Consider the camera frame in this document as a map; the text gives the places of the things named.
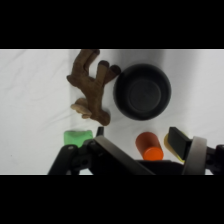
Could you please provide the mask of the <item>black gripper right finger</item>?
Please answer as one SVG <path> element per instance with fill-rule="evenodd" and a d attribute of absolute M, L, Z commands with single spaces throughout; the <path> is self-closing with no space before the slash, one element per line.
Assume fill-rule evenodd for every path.
<path fill-rule="evenodd" d="M 184 161 L 183 175 L 203 175 L 206 169 L 224 175 L 224 144 L 208 147 L 205 138 L 190 139 L 176 127 L 169 128 L 168 144 Z"/>

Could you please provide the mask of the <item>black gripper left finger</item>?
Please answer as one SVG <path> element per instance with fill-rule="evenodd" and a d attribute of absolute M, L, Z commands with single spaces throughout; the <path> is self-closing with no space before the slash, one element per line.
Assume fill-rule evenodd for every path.
<path fill-rule="evenodd" d="M 104 137 L 99 127 L 96 137 L 86 140 L 81 147 L 63 146 L 56 156 L 49 175 L 79 175 L 88 169 L 93 175 L 153 175 L 153 172 L 134 160 Z"/>

